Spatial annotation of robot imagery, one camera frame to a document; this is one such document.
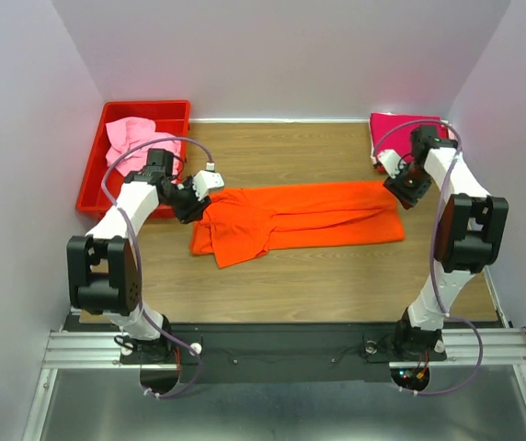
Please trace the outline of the orange t shirt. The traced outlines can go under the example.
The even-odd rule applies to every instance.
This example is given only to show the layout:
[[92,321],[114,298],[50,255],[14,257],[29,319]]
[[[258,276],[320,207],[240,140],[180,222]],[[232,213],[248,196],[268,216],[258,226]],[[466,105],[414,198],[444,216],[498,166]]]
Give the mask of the orange t shirt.
[[405,239],[397,201],[378,182],[227,188],[193,224],[189,250],[219,268],[270,251]]

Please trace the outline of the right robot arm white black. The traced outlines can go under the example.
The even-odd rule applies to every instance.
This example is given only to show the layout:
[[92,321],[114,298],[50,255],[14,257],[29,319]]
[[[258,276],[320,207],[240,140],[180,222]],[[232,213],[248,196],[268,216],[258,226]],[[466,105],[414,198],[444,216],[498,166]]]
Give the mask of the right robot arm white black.
[[396,323],[392,348],[402,358],[441,354],[442,329],[463,288],[497,260],[509,214],[505,198],[491,195],[463,159],[461,138],[443,138],[441,122],[417,119],[411,151],[376,150],[387,173],[384,187],[411,209],[432,186],[440,191],[429,250],[429,275]]

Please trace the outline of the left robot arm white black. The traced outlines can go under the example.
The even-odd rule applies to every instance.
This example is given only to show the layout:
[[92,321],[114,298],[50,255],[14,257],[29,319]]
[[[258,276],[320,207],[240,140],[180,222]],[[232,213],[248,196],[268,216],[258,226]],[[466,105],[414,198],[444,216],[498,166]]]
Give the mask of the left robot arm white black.
[[72,307],[105,316],[122,335],[116,342],[126,356],[138,354],[154,362],[167,360],[178,343],[170,323],[143,302],[143,271],[138,234],[161,206],[170,207],[182,224],[202,219],[211,193],[223,188],[213,160],[179,181],[175,155],[147,145],[145,165],[129,172],[111,207],[99,223],[66,245],[69,298]]

